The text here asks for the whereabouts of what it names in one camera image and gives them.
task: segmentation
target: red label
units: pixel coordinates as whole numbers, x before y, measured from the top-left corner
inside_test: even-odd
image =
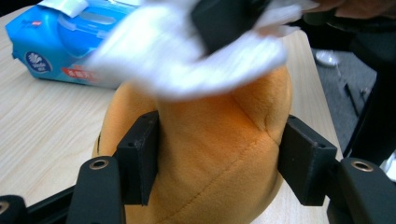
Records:
[[[32,21],[33,26],[39,26],[41,25],[41,21]]]
[[[90,82],[97,82],[97,78],[94,77],[94,72],[85,71],[81,66],[75,66],[75,68],[62,68],[62,71],[69,77],[76,79],[85,79]]]

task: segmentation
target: wet wipes package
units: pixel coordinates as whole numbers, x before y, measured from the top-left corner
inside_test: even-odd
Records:
[[[58,9],[33,6],[6,26],[12,55],[33,77],[117,88],[121,80],[98,77],[83,64],[109,32],[138,6],[87,0],[73,18]]]

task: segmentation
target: wooden table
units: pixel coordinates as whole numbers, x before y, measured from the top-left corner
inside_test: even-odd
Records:
[[[32,78],[12,59],[5,30],[26,9],[0,18],[0,195],[21,195],[31,205],[75,184],[114,91]],[[296,32],[284,43],[294,91],[291,113],[339,147],[306,35]],[[326,206],[301,206],[285,182],[254,223],[328,220]]]

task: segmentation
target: orange plush toy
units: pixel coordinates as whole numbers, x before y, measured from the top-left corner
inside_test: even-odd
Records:
[[[127,223],[249,223],[282,181],[277,157],[291,85],[285,50],[272,34],[289,32],[277,25],[306,8],[290,2],[306,1],[274,1],[262,18],[292,7],[286,19],[263,20],[208,57],[192,37],[191,2],[147,1],[91,60],[104,76],[128,79],[109,106],[94,157],[113,155],[142,114],[160,116],[158,174],[148,206],[126,206]]]

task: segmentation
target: orange fabric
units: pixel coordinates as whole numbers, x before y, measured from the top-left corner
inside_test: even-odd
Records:
[[[232,92],[165,102],[122,85],[106,114],[99,154],[112,155],[135,119],[158,109],[159,172],[148,206],[126,206],[128,223],[249,223],[281,183],[277,156],[290,112],[285,67]]]

